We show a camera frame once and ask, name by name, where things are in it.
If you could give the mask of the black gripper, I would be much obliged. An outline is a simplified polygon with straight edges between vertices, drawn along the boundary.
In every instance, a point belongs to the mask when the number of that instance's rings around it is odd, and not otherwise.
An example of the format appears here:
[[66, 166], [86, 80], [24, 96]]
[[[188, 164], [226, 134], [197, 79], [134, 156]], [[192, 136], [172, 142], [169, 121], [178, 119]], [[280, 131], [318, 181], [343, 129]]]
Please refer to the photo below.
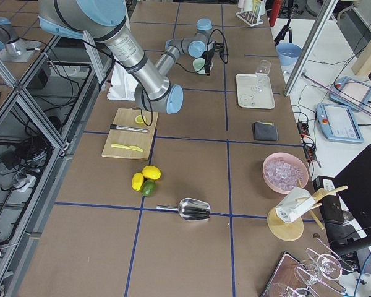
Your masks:
[[218, 42], [211, 42], [207, 46], [207, 50], [202, 54], [204, 59], [203, 70], [206, 76], [210, 76], [210, 70], [212, 67], [212, 60], [215, 54], [218, 54], [221, 61], [225, 63], [225, 44]]

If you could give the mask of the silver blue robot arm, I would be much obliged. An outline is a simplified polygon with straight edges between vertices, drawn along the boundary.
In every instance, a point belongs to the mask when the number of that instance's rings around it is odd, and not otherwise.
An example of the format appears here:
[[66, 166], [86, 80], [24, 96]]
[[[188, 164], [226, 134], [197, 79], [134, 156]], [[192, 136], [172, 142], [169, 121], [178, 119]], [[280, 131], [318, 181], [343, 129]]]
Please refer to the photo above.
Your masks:
[[211, 21], [204, 18], [198, 20], [194, 36], [167, 41], [165, 52], [153, 64], [126, 26], [124, 1], [40, 1], [39, 20], [40, 27], [53, 35], [81, 39], [88, 32], [95, 42], [104, 43], [114, 61], [138, 82], [134, 97], [145, 111], [174, 114], [181, 109], [183, 89], [166, 76], [180, 55], [203, 58], [206, 75], [215, 53], [225, 57], [226, 42], [213, 39]]

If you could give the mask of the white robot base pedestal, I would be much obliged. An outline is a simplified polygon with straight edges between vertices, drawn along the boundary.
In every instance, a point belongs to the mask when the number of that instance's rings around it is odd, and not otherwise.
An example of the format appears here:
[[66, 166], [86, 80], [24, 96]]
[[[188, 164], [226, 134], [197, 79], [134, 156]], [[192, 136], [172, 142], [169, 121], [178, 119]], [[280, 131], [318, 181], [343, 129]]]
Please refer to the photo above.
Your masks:
[[108, 100], [135, 101], [138, 82], [122, 66], [115, 64], [108, 90]]

